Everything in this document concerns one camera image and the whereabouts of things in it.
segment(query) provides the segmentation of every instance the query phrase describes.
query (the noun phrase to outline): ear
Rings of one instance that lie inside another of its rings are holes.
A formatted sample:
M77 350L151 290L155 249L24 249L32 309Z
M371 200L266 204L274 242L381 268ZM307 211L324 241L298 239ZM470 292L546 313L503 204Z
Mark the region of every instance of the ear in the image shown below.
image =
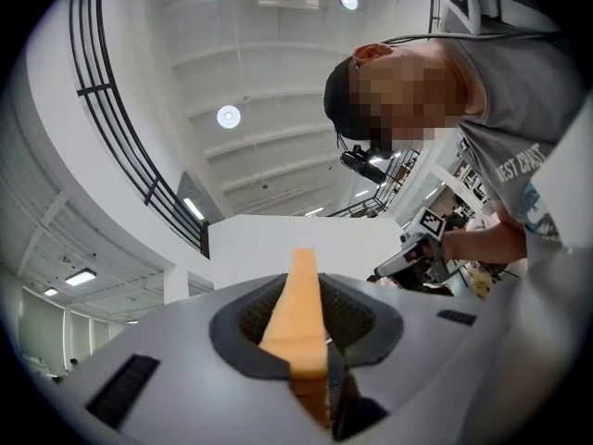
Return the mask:
M373 61L381 56L387 56L393 54L391 46L387 46L383 43L373 43L361 46L354 52L354 59L359 64L365 64Z

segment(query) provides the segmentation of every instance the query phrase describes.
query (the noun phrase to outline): rectangular ceiling light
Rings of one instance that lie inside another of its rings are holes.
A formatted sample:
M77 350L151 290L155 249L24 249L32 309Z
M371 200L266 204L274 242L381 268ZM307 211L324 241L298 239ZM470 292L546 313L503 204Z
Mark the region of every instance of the rectangular ceiling light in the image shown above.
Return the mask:
M72 286L77 286L79 284L83 284L84 282L88 282L89 280L93 280L94 278L96 278L96 273L87 268L82 269L80 272L77 272L70 277L67 277L66 283Z
M197 219L204 221L204 216L202 216L202 213L196 208L196 206L194 206L194 203L192 203L192 200L189 197L184 199L183 202L187 205L189 210L194 213Z
M436 193L436 190L437 190L437 189L438 189L438 188L435 188L435 189L434 189L433 191L431 191L431 192L430 192L428 195L426 195L426 198L425 198L425 199L428 199L428 198L429 198L429 197L431 197L431 196L432 196L434 193Z
M318 208L316 210L313 210L311 212L308 212L307 214L305 214L305 216L310 216L311 214L315 214L316 212L319 212L319 211L323 211L323 208Z

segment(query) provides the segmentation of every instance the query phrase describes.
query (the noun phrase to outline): round ceiling light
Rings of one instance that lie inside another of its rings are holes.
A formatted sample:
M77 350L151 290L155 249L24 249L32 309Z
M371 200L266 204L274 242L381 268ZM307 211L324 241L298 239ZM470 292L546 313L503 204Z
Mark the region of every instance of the round ceiling light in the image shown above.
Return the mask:
M345 6L348 10L356 10L359 6L359 0L341 0L342 5Z
M219 109L216 120L225 129L234 129L241 121L241 112L235 106L224 106Z

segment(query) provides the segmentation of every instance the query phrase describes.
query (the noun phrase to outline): black metal railing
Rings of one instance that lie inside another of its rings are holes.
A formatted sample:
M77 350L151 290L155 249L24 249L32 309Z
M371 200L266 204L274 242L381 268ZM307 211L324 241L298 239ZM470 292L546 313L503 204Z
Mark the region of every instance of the black metal railing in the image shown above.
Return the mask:
M430 19L428 21L428 32L432 33L438 28L441 21L441 0L430 0Z
M374 218L386 211L404 185L419 155L420 152L414 149L399 151L389 160L389 166L385 171L387 175L385 182L377 186L371 197L363 199L347 208L343 208L340 211L333 212L327 217L361 218L362 216L367 216Z
M90 117L135 190L183 240L202 253L204 228L163 179L146 152L121 100L109 61L102 0L69 0L74 68Z

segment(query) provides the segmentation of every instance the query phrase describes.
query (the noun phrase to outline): gray t-shirt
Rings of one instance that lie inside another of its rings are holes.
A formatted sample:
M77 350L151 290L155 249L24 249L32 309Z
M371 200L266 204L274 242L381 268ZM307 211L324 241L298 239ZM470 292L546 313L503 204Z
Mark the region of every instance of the gray t-shirt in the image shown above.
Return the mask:
M451 11L441 31L468 33ZM500 23L483 24L483 32L508 31ZM460 154L480 176L487 196L500 200L524 226L529 263L545 259L561 240L530 180L584 100L584 80L574 59L565 42L441 41L486 89L484 112L459 122Z

